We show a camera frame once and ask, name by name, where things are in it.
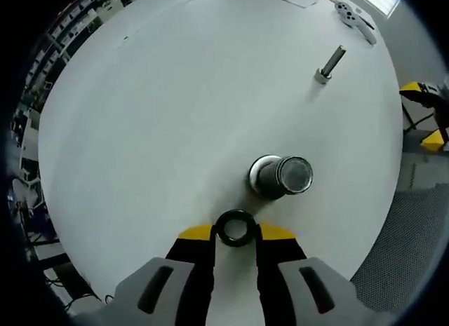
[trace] white round table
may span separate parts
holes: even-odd
[[[317,1],[137,0],[74,55],[41,116],[39,164],[62,245],[100,297],[233,208],[355,274],[394,195],[401,102],[379,33],[371,46]],[[260,206],[245,184],[264,154],[306,158],[311,188]],[[256,275],[254,245],[217,242],[209,325],[263,325]]]

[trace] white wall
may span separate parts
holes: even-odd
[[[427,33],[426,27],[405,1],[399,3],[389,18],[364,0],[350,1],[370,14],[377,24],[396,69],[398,86],[410,81],[442,82],[446,73],[443,58]],[[403,104],[414,121],[431,113],[431,110],[405,98]],[[433,130],[436,125],[431,118],[418,128]]]

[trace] metal cylinder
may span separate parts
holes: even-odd
[[[344,49],[343,46],[338,46],[337,50],[333,53],[329,61],[321,70],[321,74],[325,77],[328,77],[345,53],[346,49]]]
[[[271,200],[306,191],[313,180],[309,162],[299,156],[287,156],[263,166],[257,176],[260,195]]]

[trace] metal rod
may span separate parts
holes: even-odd
[[[330,57],[329,61],[326,63],[324,68],[321,70],[321,74],[325,77],[329,77],[332,70],[338,64],[338,62],[342,59],[343,55],[346,53],[346,49],[343,46],[338,46],[337,50]]]

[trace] o-ring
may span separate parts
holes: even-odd
[[[240,238],[232,238],[225,232],[226,224],[233,220],[243,221],[246,224],[246,233]],[[243,247],[255,237],[257,233],[257,224],[254,217],[243,210],[230,210],[218,217],[215,223],[215,232],[225,245],[230,247]]]

